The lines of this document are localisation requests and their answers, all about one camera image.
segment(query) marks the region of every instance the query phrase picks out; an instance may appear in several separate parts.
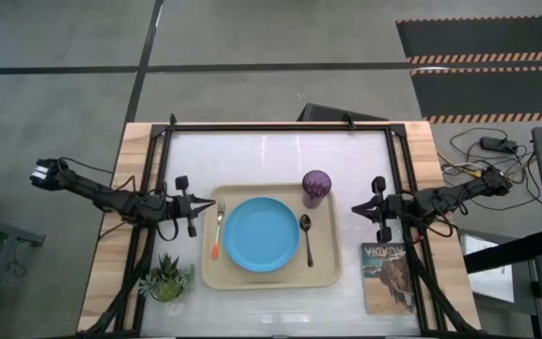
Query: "power adapter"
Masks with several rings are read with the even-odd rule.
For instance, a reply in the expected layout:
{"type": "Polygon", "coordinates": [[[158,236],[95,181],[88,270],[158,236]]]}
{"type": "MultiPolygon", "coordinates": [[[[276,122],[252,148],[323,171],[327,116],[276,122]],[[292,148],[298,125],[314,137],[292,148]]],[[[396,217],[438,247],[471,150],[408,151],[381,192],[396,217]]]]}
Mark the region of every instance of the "power adapter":
{"type": "Polygon", "coordinates": [[[515,141],[495,137],[481,137],[480,148],[486,151],[515,154],[518,144],[515,141]]]}

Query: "white tabletop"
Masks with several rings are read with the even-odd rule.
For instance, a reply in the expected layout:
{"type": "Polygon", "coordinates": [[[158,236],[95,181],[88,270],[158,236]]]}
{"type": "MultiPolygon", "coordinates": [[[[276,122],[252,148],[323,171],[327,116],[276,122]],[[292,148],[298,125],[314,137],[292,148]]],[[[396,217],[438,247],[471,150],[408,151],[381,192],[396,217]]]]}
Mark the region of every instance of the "white tabletop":
{"type": "MultiPolygon", "coordinates": [[[[375,176],[394,193],[384,132],[180,132],[173,134],[167,164],[168,193],[174,178],[188,175],[189,191],[210,196],[221,185],[300,183],[309,170],[332,180],[343,256],[343,274],[330,287],[217,291],[201,279],[201,237],[189,238],[180,222],[176,240],[156,238],[153,258],[180,254],[194,264],[194,290],[163,304],[147,298],[144,336],[329,336],[419,334],[415,315],[370,315],[365,310],[359,247],[375,242],[378,226],[351,212],[373,196],[375,176]]],[[[202,218],[195,220],[201,234],[202,218]]],[[[390,220],[392,242],[401,226],[390,220]]],[[[171,235],[171,223],[161,225],[171,235]]]]}

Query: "black metal frame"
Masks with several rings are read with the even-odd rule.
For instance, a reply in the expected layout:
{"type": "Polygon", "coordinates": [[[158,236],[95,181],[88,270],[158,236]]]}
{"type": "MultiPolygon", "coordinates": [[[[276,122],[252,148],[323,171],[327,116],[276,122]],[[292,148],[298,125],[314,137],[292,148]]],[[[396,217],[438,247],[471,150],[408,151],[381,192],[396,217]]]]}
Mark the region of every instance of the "black metal frame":
{"type": "MultiPolygon", "coordinates": [[[[170,150],[170,139],[171,139],[172,133],[174,132],[206,132],[206,131],[215,131],[215,132],[345,131],[345,132],[348,132],[354,129],[357,131],[378,131],[378,132],[385,133],[387,147],[389,150],[389,159],[391,162],[391,171],[392,171],[392,177],[394,180],[394,187],[397,191],[400,189],[403,189],[398,159],[396,155],[396,149],[394,145],[394,138],[399,137],[400,144],[403,151],[404,163],[406,167],[407,180],[409,182],[409,190],[410,191],[417,190],[417,184],[415,181],[415,173],[413,171],[413,162],[412,162],[411,154],[409,152],[409,148],[407,144],[407,132],[403,124],[366,123],[366,124],[353,126],[347,123],[340,123],[340,122],[327,123],[327,124],[305,123],[305,122],[294,122],[294,123],[289,123],[289,124],[287,123],[176,124],[175,122],[176,121],[174,120],[174,117],[171,116],[170,124],[155,124],[151,128],[150,142],[148,145],[146,163],[144,166],[143,177],[142,177],[142,182],[141,182],[141,187],[140,187],[142,191],[147,191],[150,186],[151,167],[153,164],[154,151],[157,146],[157,142],[160,138],[163,139],[163,145],[162,145],[163,150],[162,150],[161,161],[159,164],[158,174],[156,178],[156,188],[160,189],[162,187],[162,184],[165,180],[165,175],[166,175],[168,153],[170,150]]],[[[404,233],[405,232],[409,233],[409,237],[410,237],[410,227],[414,227],[414,226],[413,225],[407,225],[407,226],[408,227],[403,227],[403,231],[404,233]]],[[[422,243],[421,243],[422,251],[424,254],[423,263],[425,267],[428,269],[428,271],[430,272],[431,276],[435,279],[436,272],[434,269],[432,255],[430,254],[431,253],[430,243],[428,241],[428,237],[426,236],[425,231],[420,230],[420,232],[423,232],[423,235],[424,235],[422,243]]],[[[127,254],[127,262],[125,266],[123,285],[126,283],[127,276],[133,270],[133,267],[135,265],[136,257],[137,257],[137,243],[139,242],[141,234],[142,234],[141,229],[137,229],[137,228],[133,229],[133,232],[131,234],[131,242],[129,244],[129,253],[127,254]]],[[[144,252],[142,253],[142,255],[145,255],[151,258],[151,255],[153,252],[153,244],[155,240],[155,231],[148,230],[146,236],[147,236],[146,246],[144,248],[144,252]]],[[[406,259],[409,263],[409,266],[412,266],[411,261],[413,260],[412,259],[413,255],[417,255],[417,253],[412,253],[411,250],[408,250],[406,252],[406,259]]],[[[413,287],[413,294],[414,294],[416,308],[417,308],[420,332],[421,334],[428,333],[428,331],[430,330],[428,329],[427,314],[426,314],[425,305],[423,302],[422,286],[420,284],[420,279],[412,270],[410,270],[410,274],[411,274],[411,280],[413,282],[412,287],[413,287]]],[[[443,312],[440,310],[439,306],[437,305],[435,301],[433,301],[433,306],[435,310],[438,330],[446,331],[443,312]]],[[[121,310],[119,311],[115,319],[114,331],[131,331],[133,333],[140,333],[144,307],[145,307],[145,298],[139,295],[137,297],[137,303],[135,306],[135,316],[133,319],[132,327],[129,330],[125,330],[124,329],[124,318],[126,315],[126,301],[125,301],[125,303],[121,306],[121,310]]]]}

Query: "book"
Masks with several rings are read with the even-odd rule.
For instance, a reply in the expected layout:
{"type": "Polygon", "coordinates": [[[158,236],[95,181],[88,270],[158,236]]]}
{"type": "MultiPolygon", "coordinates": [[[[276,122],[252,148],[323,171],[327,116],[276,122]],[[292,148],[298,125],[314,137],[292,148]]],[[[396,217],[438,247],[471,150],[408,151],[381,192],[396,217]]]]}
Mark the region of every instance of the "book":
{"type": "Polygon", "coordinates": [[[403,244],[361,244],[365,308],[371,315],[406,315],[415,309],[403,244]]]}

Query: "potted plant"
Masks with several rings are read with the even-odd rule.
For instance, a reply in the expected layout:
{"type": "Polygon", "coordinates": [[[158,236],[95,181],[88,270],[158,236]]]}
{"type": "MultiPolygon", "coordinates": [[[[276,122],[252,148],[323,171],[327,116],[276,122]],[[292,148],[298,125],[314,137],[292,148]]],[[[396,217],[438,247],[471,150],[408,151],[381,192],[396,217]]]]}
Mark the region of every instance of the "potted plant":
{"type": "Polygon", "coordinates": [[[139,293],[149,293],[160,302],[171,302],[182,292],[190,290],[194,285],[196,269],[194,265],[177,268],[179,257],[174,261],[165,253],[158,258],[158,267],[139,282],[139,293]]]}

